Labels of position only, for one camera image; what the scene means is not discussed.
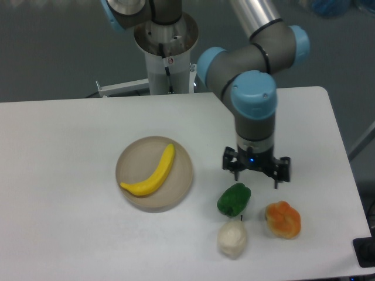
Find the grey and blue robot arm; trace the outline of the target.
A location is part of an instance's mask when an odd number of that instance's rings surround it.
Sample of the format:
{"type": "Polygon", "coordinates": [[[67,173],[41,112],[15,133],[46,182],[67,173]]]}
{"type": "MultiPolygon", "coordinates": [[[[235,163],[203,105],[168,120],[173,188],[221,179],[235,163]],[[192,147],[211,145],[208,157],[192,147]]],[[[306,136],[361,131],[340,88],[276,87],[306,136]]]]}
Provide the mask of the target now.
{"type": "Polygon", "coordinates": [[[189,62],[198,38],[195,20],[181,1],[102,1],[114,29],[134,29],[146,58],[152,95],[193,90],[191,71],[234,115],[237,147],[224,151],[222,168],[238,176],[245,169],[276,183],[291,178],[291,160],[274,156],[277,86],[272,75],[304,61],[306,32],[288,26],[271,1],[231,1],[249,44],[229,52],[212,47],[196,65],[189,62]]]}

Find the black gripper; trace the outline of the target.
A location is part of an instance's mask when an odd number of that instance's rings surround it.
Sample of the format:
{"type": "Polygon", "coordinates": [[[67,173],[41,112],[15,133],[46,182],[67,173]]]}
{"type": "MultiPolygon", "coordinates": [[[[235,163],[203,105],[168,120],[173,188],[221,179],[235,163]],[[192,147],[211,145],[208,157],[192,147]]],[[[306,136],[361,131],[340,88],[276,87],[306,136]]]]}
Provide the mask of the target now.
{"type": "Polygon", "coordinates": [[[274,180],[274,188],[282,182],[291,180],[291,158],[274,157],[274,147],[255,153],[251,149],[243,150],[239,146],[237,150],[226,146],[223,153],[222,169],[234,174],[234,179],[239,179],[239,174],[243,170],[255,170],[263,172],[274,180]]]}

